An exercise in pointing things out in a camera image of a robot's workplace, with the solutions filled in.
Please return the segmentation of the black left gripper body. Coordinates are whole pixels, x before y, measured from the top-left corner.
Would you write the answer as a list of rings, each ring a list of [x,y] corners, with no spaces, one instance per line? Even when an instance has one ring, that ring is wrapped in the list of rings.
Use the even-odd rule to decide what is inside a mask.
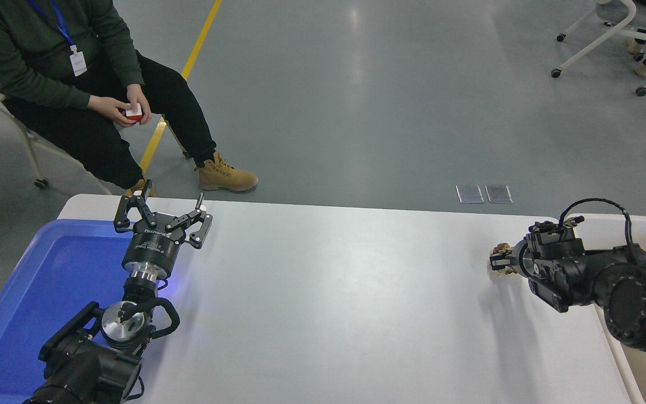
[[[128,273],[156,269],[158,278],[169,278],[185,238],[181,228],[166,232],[165,227],[151,229],[146,223],[136,224],[121,266]]]

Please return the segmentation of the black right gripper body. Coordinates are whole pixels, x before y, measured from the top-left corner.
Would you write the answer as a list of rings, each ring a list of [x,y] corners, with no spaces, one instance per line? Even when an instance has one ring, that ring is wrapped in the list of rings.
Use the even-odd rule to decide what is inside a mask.
[[[525,240],[520,240],[513,247],[517,249],[517,261],[516,263],[508,263],[511,266],[514,266],[517,269],[518,274],[524,278],[530,278],[530,271],[526,267],[525,263],[525,254],[528,253],[528,243]]]

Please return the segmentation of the person's right hand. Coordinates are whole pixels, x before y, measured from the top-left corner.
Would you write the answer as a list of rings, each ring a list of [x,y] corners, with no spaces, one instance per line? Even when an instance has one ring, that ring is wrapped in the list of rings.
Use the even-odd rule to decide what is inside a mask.
[[[87,103],[87,108],[94,112],[100,113],[100,115],[118,126],[131,127],[137,123],[134,120],[129,120],[129,118],[126,117],[125,113],[122,113],[122,111],[129,110],[130,105],[128,103],[121,102],[118,99],[113,99],[111,97],[99,97],[98,95],[90,95]]]

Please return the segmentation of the person's left hand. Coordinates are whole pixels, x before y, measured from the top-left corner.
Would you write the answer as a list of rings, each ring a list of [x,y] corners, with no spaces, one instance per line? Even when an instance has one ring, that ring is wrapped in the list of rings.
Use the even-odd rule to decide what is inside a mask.
[[[148,123],[151,119],[151,108],[141,85],[127,85],[126,94],[129,102],[129,106],[127,107],[128,112],[136,112],[136,117],[141,117],[137,122],[139,125]]]

